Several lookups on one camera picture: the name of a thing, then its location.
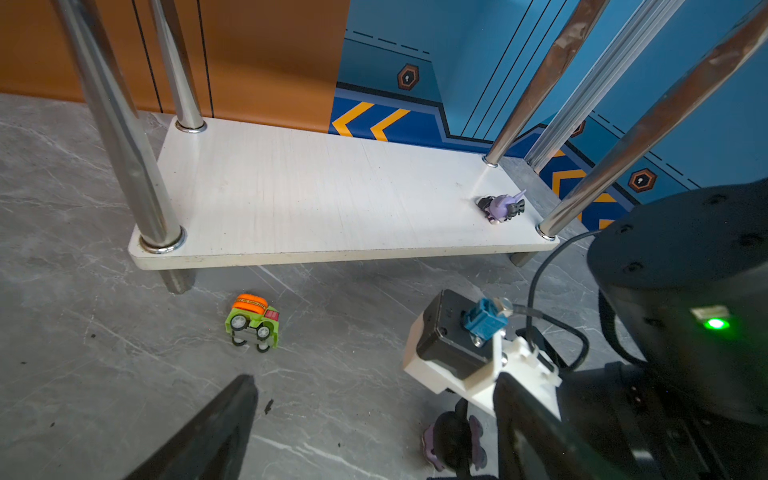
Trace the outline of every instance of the toy truck wheel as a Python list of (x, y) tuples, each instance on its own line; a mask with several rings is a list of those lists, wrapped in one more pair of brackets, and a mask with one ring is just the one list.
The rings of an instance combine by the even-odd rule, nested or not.
[(232, 330), (239, 332), (248, 326), (248, 319), (244, 315), (236, 315), (230, 320), (230, 326)]
[(270, 334), (272, 332), (270, 331), (270, 328), (263, 323), (259, 328), (256, 329), (256, 336), (259, 338), (259, 340), (266, 340), (270, 338)]

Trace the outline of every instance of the green led light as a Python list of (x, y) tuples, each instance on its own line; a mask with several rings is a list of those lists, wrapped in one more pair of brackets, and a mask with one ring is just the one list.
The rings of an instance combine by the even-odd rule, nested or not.
[(710, 330), (724, 330), (730, 326), (730, 323), (723, 319), (709, 319), (704, 323), (704, 326)]

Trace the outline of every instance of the blue connector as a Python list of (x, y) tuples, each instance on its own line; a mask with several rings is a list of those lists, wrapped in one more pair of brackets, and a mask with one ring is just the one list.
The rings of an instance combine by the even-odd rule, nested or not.
[(493, 334), (507, 326), (507, 317), (498, 314), (493, 301), (484, 298), (464, 315), (464, 328), (484, 341), (493, 338)]

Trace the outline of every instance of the white shelf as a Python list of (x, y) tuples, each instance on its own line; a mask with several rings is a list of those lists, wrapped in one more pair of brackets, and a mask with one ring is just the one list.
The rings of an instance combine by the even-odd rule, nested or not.
[(491, 225), (475, 206), (520, 189), (480, 154), (208, 118), (168, 130), (158, 159), (187, 241), (139, 268), (311, 263), (551, 250), (525, 212)]

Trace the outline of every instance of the metal ring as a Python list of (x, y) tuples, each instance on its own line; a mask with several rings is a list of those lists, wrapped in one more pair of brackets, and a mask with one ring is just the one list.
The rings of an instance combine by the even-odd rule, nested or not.
[(187, 241), (187, 231), (184, 229), (184, 227), (181, 227), (181, 235), (179, 238), (173, 242), (171, 245), (168, 245), (167, 247), (154, 247), (147, 243), (146, 240), (139, 234), (139, 245), (141, 245), (141, 248), (145, 249), (149, 253), (168, 253), (176, 250), (177, 248), (184, 245), (184, 242)]
[(498, 164), (492, 164), (491, 162), (489, 162), (487, 156), (488, 155), (483, 155), (482, 156), (482, 160), (485, 162), (485, 164), (488, 165), (489, 167), (493, 167), (493, 168), (498, 167)]
[(179, 120), (176, 120), (176, 128), (179, 130), (186, 132), (188, 134), (199, 134), (201, 131), (205, 131), (206, 128), (208, 128), (208, 124), (203, 121), (203, 126), (199, 128), (187, 128), (179, 123)]
[(554, 237), (550, 237), (546, 233), (542, 232), (541, 228), (539, 228), (539, 224), (538, 223), (536, 224), (536, 233), (538, 233), (541, 236), (541, 238), (543, 238), (544, 240), (547, 240), (547, 241), (550, 241), (550, 242), (554, 242), (558, 238), (557, 235), (555, 235)]

